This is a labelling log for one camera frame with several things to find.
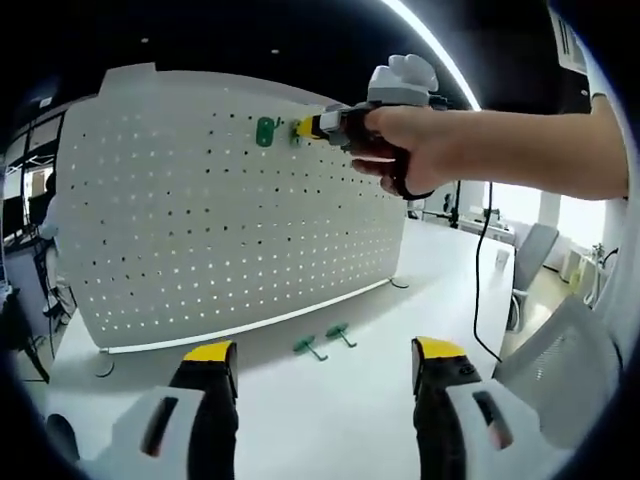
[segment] white table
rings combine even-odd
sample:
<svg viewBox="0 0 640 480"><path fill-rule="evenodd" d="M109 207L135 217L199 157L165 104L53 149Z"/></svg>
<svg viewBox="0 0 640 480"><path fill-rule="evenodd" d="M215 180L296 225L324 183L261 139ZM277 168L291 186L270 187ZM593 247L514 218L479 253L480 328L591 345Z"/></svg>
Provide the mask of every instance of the white table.
<svg viewBox="0 0 640 480"><path fill-rule="evenodd" d="M419 478L413 428L411 339L418 335L463 346L484 378L494 360L473 337L474 255L478 237L407 221L398 277L358 297L235 336L238 343L240 479ZM496 252L510 250L504 270ZM478 331L500 351L513 280L513 250L485 239L481 255ZM342 341L323 342L335 323L349 322ZM295 356L292 345L316 334L329 360ZM47 412L63 414L76 430L80 454L94 457L111 440L111 425L154 385L167 384L193 346L116 355L107 378L89 367L97 348L79 314L51 370Z"/></svg>

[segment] office chair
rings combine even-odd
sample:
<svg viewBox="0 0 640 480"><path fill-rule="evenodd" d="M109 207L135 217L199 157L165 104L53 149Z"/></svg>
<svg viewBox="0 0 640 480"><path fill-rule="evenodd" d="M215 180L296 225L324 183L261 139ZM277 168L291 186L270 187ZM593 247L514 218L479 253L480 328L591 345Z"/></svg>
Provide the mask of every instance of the office chair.
<svg viewBox="0 0 640 480"><path fill-rule="evenodd" d="M619 373L606 327L570 295L496 366L494 378L538 412L540 431L550 443L576 448L613 395Z"/></svg>
<svg viewBox="0 0 640 480"><path fill-rule="evenodd" d="M516 252L508 330L522 330L521 312L527 299L527 290L549 256L557 238L558 229L536 223L531 227L529 235Z"/></svg>

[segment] mesh chair back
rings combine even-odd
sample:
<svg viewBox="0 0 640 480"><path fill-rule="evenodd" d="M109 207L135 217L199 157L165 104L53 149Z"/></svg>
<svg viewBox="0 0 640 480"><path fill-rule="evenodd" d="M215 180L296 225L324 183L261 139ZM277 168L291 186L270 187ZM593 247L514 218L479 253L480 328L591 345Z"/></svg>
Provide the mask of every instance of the mesh chair back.
<svg viewBox="0 0 640 480"><path fill-rule="evenodd" d="M580 444L613 395L619 363L605 326L571 295L494 377L534 408L559 448Z"/></svg>

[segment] window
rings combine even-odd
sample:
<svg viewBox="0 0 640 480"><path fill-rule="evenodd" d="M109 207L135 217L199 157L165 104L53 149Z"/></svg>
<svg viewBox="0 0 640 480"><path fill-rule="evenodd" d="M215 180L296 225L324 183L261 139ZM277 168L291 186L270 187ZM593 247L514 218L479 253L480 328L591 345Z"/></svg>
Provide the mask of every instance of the window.
<svg viewBox="0 0 640 480"><path fill-rule="evenodd" d="M484 185L484 208L489 207L489 182ZM533 225L540 213L540 190L536 188L493 184L492 208L500 209L500 216L506 220Z"/></svg>
<svg viewBox="0 0 640 480"><path fill-rule="evenodd" d="M562 196L558 230L576 245L591 251L604 237L604 200L590 201Z"/></svg>

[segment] ceiling light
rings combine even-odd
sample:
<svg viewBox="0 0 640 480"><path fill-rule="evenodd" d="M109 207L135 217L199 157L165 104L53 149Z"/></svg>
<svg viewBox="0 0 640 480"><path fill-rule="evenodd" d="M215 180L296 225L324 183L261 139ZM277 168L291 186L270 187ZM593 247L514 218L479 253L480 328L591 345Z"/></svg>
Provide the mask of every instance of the ceiling light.
<svg viewBox="0 0 640 480"><path fill-rule="evenodd" d="M458 66L453 61L453 58L447 53L442 44L436 39L436 37L431 33L431 30L427 28L427 26L420 21L416 15L409 10L406 5L404 5L400 0L381 0L385 3L391 10L397 13L405 22L409 24L411 28L415 30L415 32L422 37L422 39L427 42L427 45L431 47L431 50L438 56L440 61L447 68L451 76L462 90L463 95L469 102L472 110L480 111L480 104L476 99L476 96L471 91L471 87L465 80L464 76L462 76L462 72L458 68Z"/></svg>

